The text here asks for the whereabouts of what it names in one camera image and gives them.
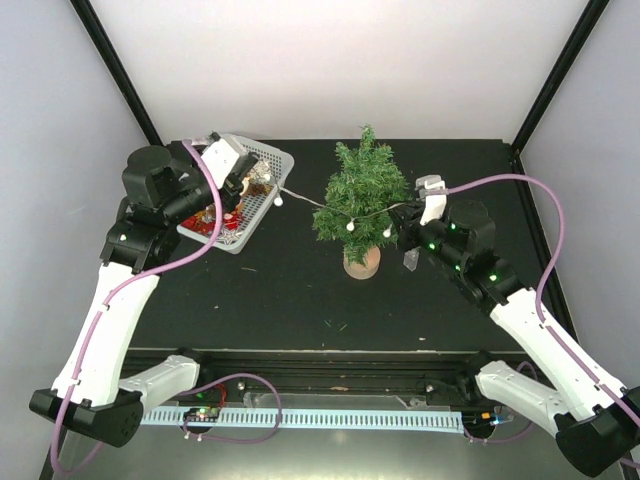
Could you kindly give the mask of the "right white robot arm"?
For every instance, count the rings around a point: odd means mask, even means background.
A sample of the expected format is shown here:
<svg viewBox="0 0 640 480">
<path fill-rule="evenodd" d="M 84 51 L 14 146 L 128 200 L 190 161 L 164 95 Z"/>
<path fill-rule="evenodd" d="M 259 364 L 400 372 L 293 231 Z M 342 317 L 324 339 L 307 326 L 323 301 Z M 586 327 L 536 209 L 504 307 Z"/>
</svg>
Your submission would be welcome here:
<svg viewBox="0 0 640 480">
<path fill-rule="evenodd" d="M 491 360 L 457 374 L 461 400 L 485 397 L 514 409 L 551 435 L 565 459 L 591 478 L 638 446 L 639 390 L 600 366 L 495 254 L 495 223 L 482 203 L 414 201 L 393 208 L 390 217 L 399 247 L 429 254 L 548 380 L 542 384 Z"/>
</svg>

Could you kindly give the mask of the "small green christmas tree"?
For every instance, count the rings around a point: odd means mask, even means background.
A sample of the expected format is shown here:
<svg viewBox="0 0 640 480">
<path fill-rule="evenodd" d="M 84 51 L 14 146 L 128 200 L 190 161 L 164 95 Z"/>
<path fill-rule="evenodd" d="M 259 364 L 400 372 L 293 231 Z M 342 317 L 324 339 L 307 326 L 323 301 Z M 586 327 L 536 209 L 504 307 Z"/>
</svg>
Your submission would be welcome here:
<svg viewBox="0 0 640 480">
<path fill-rule="evenodd" d="M 347 275 L 367 280 L 379 269 L 381 248 L 397 241 L 389 209 L 410 200 L 409 186 L 392 148 L 378 141 L 370 125 L 362 128 L 357 146 L 338 142 L 335 153 L 340 169 L 329 177 L 312 228 L 319 241 L 342 245 Z"/>
</svg>

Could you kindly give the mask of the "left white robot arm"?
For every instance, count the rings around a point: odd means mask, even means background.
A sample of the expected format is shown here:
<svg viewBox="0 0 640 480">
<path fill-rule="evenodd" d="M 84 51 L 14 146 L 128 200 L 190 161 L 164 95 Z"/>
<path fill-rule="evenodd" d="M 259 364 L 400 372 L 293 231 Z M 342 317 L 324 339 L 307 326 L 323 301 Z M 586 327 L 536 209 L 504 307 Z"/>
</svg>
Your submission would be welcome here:
<svg viewBox="0 0 640 480">
<path fill-rule="evenodd" d="M 57 427 L 122 447 L 148 411 L 183 392 L 202 399 L 213 391 L 213 372 L 187 350 L 127 379 L 121 368 L 161 275 L 196 258 L 172 260 L 178 225 L 213 205 L 214 228 L 221 229 L 257 161 L 257 154 L 228 140 L 202 152 L 188 141 L 174 141 L 129 156 L 122 173 L 126 196 L 106 236 L 90 310 L 53 385 L 33 393 L 32 412 Z"/>
</svg>

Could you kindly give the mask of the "white plastic basket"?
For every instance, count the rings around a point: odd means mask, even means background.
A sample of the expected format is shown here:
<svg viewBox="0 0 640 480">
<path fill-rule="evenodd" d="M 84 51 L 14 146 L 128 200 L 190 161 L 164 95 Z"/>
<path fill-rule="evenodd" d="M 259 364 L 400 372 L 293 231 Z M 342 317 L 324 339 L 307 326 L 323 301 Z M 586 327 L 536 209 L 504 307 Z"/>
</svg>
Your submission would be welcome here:
<svg viewBox="0 0 640 480">
<path fill-rule="evenodd" d="M 271 187 L 270 193 L 259 196 L 250 196 L 247 193 L 249 184 L 251 183 L 248 174 L 243 181 L 245 189 L 240 196 L 240 201 L 236 209 L 226 213 L 224 216 L 223 227 L 241 229 L 243 231 L 242 239 L 231 246 L 221 245 L 216 242 L 215 247 L 227 253 L 238 254 L 245 247 L 251 235 L 257 230 L 260 221 L 266 215 L 269 208 L 273 205 L 279 206 L 282 204 L 280 189 L 284 187 L 285 180 L 294 167 L 294 159 L 290 154 L 266 143 L 243 136 L 234 136 L 237 137 L 238 141 L 247 150 L 247 154 L 257 154 L 259 160 L 267 161 L 274 174 L 272 183 L 266 184 Z M 191 141 L 194 148 L 201 153 L 201 155 L 213 142 L 215 142 L 215 140 L 212 136 L 193 139 Z"/>
</svg>

